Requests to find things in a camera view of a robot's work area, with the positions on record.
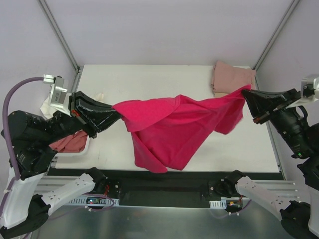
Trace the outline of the magenta t shirt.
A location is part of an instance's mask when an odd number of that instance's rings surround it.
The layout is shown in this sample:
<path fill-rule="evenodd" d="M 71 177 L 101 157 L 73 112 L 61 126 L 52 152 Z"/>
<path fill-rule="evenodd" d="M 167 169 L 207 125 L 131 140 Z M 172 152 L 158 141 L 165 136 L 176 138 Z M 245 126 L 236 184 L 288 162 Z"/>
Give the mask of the magenta t shirt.
<path fill-rule="evenodd" d="M 130 100 L 113 105 L 131 134 L 135 165 L 152 173 L 183 170 L 214 131 L 229 134 L 243 118 L 243 86 L 219 98 L 188 96 Z"/>

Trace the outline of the cream white t shirt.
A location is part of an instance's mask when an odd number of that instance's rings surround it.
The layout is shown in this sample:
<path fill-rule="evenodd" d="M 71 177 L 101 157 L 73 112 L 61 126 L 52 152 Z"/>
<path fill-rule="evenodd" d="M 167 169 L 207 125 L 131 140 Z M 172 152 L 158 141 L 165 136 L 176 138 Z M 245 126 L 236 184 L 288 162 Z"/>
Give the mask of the cream white t shirt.
<path fill-rule="evenodd" d="M 91 94 L 90 98 L 98 101 L 98 102 L 104 102 L 104 94 L 103 93 L 96 93 L 96 94 Z M 53 114 L 58 111 L 57 108 L 51 106 L 49 104 L 49 96 L 44 100 L 44 102 L 42 103 L 41 107 L 40 107 L 40 111 L 43 114 L 43 117 L 48 120 L 50 118 L 53 117 Z"/>

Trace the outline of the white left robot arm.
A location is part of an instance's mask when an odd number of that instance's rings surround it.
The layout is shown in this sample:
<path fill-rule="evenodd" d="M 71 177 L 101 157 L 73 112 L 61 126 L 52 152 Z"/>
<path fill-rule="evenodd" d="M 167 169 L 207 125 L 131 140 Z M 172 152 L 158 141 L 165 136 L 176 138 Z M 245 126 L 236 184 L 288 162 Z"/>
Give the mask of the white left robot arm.
<path fill-rule="evenodd" d="M 106 176 L 96 167 L 59 189 L 45 194 L 35 192 L 57 154 L 51 148 L 53 143 L 80 131 L 96 138 L 121 118 L 111 105 L 80 91 L 71 94 L 68 108 L 68 113 L 56 111 L 50 119 L 24 111 L 8 116 L 13 156 L 9 159 L 7 192 L 0 205 L 0 234 L 5 239 L 40 228 L 54 211 L 80 195 L 106 193 Z"/>

